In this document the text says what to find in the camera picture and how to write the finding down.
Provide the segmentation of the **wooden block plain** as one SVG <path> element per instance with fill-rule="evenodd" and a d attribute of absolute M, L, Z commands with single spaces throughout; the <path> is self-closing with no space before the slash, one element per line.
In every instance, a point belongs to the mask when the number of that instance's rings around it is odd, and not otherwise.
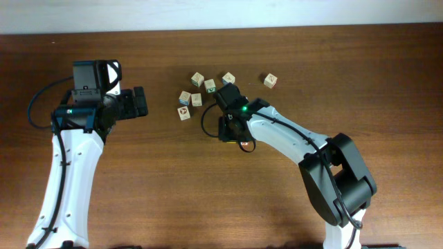
<path fill-rule="evenodd" d="M 191 95 L 192 106 L 201 107 L 203 105 L 202 97 L 200 93 L 193 93 Z"/>

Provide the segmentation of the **wooden block green letter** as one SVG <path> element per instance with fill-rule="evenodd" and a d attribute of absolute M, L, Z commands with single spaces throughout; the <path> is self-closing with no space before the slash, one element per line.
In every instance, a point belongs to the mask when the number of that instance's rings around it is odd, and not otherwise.
<path fill-rule="evenodd" d="M 214 79 L 205 80 L 204 86 L 207 93 L 214 93 L 217 90 Z"/>

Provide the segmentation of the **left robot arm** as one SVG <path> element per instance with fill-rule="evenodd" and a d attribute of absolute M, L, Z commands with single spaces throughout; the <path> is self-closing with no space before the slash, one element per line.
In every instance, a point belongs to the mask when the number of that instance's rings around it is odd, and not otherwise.
<path fill-rule="evenodd" d="M 51 113 L 52 163 L 27 248 L 88 248 L 87 221 L 96 166 L 119 120 L 148 114 L 144 89 L 121 89 L 116 59 L 73 63 L 74 87 Z"/>

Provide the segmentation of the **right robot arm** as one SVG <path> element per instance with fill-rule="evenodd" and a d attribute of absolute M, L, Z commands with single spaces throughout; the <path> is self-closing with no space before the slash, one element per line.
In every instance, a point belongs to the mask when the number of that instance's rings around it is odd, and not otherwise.
<path fill-rule="evenodd" d="M 267 101 L 253 101 L 227 84 L 214 95 L 223 115 L 218 138 L 223 142 L 263 142 L 299 168 L 309 201 L 325 221 L 324 248 L 361 248 L 363 216 L 377 185 L 349 136 L 314 133 L 282 116 Z"/>

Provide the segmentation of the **wooden block brown picture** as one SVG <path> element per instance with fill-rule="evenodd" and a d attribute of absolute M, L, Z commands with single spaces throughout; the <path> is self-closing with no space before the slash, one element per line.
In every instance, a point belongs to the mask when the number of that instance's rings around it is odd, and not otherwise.
<path fill-rule="evenodd" d="M 187 120 L 191 118 L 190 111 L 187 106 L 183 106 L 177 109 L 180 120 Z"/>

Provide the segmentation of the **wooden block blue top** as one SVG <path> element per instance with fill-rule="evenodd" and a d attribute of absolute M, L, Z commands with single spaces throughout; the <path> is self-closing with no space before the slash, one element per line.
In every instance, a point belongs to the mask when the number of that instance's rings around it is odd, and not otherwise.
<path fill-rule="evenodd" d="M 223 85 L 226 85 L 226 84 L 234 84 L 234 83 L 235 83 L 235 76 L 232 75 L 231 73 L 227 72 L 227 73 L 222 77 L 222 83 L 223 83 Z"/>

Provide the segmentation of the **wooden block blue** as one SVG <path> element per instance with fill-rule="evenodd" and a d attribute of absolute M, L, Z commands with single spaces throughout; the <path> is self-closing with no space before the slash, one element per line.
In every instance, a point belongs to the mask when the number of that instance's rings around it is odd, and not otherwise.
<path fill-rule="evenodd" d="M 226 84 L 234 84 L 234 83 L 235 83 L 235 76 L 232 75 L 231 73 L 227 72 L 227 73 L 222 77 L 222 83 L 223 83 L 223 85 L 226 85 Z"/>
<path fill-rule="evenodd" d="M 188 106 L 191 101 L 192 94 L 187 91 L 182 91 L 179 96 L 179 103 Z"/>

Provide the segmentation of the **wooden block blue left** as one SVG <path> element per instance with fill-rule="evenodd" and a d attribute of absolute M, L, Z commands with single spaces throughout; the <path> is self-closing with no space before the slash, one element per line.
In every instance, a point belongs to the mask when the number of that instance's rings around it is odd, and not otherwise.
<path fill-rule="evenodd" d="M 188 106 L 191 101 L 192 94 L 187 91 L 182 91 L 179 96 L 179 103 Z"/>

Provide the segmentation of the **wooden block green top-left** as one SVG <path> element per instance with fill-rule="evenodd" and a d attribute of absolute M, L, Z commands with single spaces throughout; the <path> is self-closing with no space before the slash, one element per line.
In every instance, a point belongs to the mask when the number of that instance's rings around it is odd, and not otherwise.
<path fill-rule="evenodd" d="M 197 87 L 200 87 L 204 83 L 204 76 L 201 73 L 196 72 L 191 78 L 191 83 Z"/>

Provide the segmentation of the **wooden block far right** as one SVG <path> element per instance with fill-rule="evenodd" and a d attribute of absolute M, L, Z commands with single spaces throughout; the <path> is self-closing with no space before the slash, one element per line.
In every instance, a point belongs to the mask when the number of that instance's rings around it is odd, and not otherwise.
<path fill-rule="evenodd" d="M 264 85 L 272 89 L 277 83 L 278 78 L 271 73 L 269 73 L 264 79 Z"/>

